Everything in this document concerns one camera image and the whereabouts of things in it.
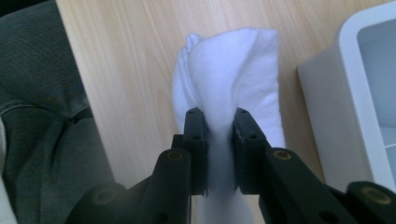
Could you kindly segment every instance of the gray fabric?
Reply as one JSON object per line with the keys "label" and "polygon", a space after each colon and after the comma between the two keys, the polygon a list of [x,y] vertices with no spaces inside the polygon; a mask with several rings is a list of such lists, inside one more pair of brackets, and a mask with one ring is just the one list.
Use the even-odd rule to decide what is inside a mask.
{"label": "gray fabric", "polygon": [[88,106],[54,1],[2,17],[0,52],[8,92],[67,118]]}
{"label": "gray fabric", "polygon": [[113,181],[53,1],[0,18],[0,116],[20,224],[64,223],[88,189]]}

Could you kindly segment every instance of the white towel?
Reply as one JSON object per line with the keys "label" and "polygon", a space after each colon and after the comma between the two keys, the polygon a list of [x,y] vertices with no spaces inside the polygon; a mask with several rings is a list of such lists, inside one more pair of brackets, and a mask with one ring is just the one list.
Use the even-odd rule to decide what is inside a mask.
{"label": "white towel", "polygon": [[233,116],[248,110],[273,147],[284,147],[277,84],[277,31],[240,29],[210,38],[189,35],[173,80],[177,127],[198,107],[209,128],[208,197],[199,200],[198,222],[253,223],[239,190],[233,191]]}

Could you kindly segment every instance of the brass screw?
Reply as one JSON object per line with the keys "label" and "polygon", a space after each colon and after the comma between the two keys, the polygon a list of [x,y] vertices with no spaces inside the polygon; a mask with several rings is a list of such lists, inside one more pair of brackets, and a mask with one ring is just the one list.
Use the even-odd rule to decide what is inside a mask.
{"label": "brass screw", "polygon": [[278,151],[275,151],[273,155],[282,161],[287,161],[287,160],[291,159],[291,155],[285,151],[278,150]]}
{"label": "brass screw", "polygon": [[169,161],[179,161],[183,158],[183,154],[181,154],[181,152],[178,151],[173,151],[173,152],[169,152],[166,155],[166,158],[168,158]]}
{"label": "brass screw", "polygon": [[371,201],[373,201],[375,203],[380,203],[380,204],[391,204],[392,203],[392,199],[388,196],[388,194],[382,192],[379,189],[365,187],[361,190],[361,192],[367,199],[370,199]]}

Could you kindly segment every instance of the white plastic bin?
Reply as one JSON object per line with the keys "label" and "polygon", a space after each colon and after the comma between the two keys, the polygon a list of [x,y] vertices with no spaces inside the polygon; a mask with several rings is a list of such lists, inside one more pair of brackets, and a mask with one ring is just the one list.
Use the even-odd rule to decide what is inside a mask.
{"label": "white plastic bin", "polygon": [[396,2],[350,17],[298,71],[326,183],[396,192]]}

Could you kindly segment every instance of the wooden table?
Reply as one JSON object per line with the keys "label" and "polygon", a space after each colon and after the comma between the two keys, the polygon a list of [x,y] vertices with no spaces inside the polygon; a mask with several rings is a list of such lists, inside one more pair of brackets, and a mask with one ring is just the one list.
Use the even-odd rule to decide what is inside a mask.
{"label": "wooden table", "polygon": [[[386,0],[58,0],[78,70],[118,182],[151,174],[177,133],[172,73],[190,33],[276,29],[279,101],[287,146],[323,180],[298,64],[330,46],[354,12]],[[262,223],[257,199],[256,223]]]}

